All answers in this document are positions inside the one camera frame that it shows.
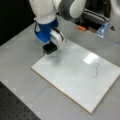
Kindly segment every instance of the white surface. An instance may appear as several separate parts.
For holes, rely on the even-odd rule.
[[[120,74],[120,68],[68,41],[64,51],[45,55],[32,69],[92,113]]]

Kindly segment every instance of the gray table surface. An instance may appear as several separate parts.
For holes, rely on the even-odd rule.
[[[120,46],[59,19],[66,38],[120,66]],[[30,68],[42,56],[42,43],[34,35],[34,24],[0,47],[0,81],[42,120],[120,119],[120,79],[90,115]]]

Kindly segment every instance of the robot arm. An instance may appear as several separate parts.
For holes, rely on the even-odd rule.
[[[45,43],[43,47],[47,54],[56,49],[63,49],[66,44],[64,35],[57,30],[56,11],[66,20],[78,18],[84,10],[86,0],[29,0],[36,16],[40,31],[36,36]]]
[[[86,0],[53,0],[53,3],[65,20],[72,20],[82,15]]]

